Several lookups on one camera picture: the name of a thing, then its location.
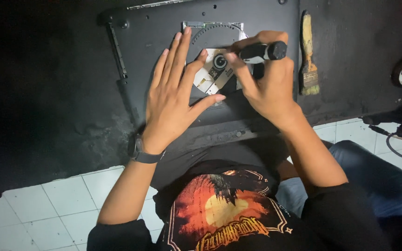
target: fingernail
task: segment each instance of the fingernail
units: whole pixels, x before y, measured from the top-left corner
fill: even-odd
[[[182,36],[181,32],[176,33],[175,40],[180,40],[181,36]]]
[[[237,54],[235,54],[235,53],[226,53],[226,59],[227,59],[227,61],[229,61],[229,62],[231,62],[231,63],[233,63],[233,62],[235,62],[235,60],[237,60]]]
[[[220,95],[220,96],[217,96],[216,98],[215,98],[215,100],[217,101],[217,102],[219,102],[219,101],[221,101],[221,100],[225,100],[226,99],[226,96],[224,96],[224,95]]]

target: black t-shirt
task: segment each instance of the black t-shirt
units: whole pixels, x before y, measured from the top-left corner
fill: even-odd
[[[201,163],[154,196],[165,223],[156,244],[137,220],[98,224],[87,250],[390,250],[364,193],[351,184],[319,188],[302,219],[276,201],[277,186],[262,167]]]

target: black table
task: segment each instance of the black table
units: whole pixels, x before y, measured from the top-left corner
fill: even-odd
[[[128,161],[132,125],[95,18],[152,2],[0,3],[0,193]],[[402,1],[301,0],[301,9],[312,15],[321,83],[319,95],[298,97],[312,125],[402,106],[390,81],[402,58]],[[264,120],[191,128],[170,150],[275,132]]]

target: person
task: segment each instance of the person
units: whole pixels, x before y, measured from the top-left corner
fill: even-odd
[[[214,94],[188,105],[207,57],[202,50],[184,67],[191,32],[177,33],[155,67],[141,135],[147,154],[162,154],[204,110],[226,98]],[[262,31],[231,48],[275,41],[287,44],[287,33]],[[264,77],[255,80],[235,53],[226,59],[249,103],[283,135],[308,194],[301,218],[277,201],[279,179],[270,168],[243,145],[220,145],[165,154],[159,164],[131,160],[104,202],[87,250],[391,250],[365,193],[348,182],[293,101],[293,61],[267,61]],[[137,220],[149,185],[158,190],[156,213],[164,222],[156,243]]]

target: screwdriver handle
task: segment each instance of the screwdriver handle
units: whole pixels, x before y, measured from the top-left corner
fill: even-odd
[[[266,44],[251,44],[244,47],[239,57],[245,62],[250,64],[263,63],[265,60],[281,60],[286,57],[286,50],[288,46],[283,41],[276,41]]]

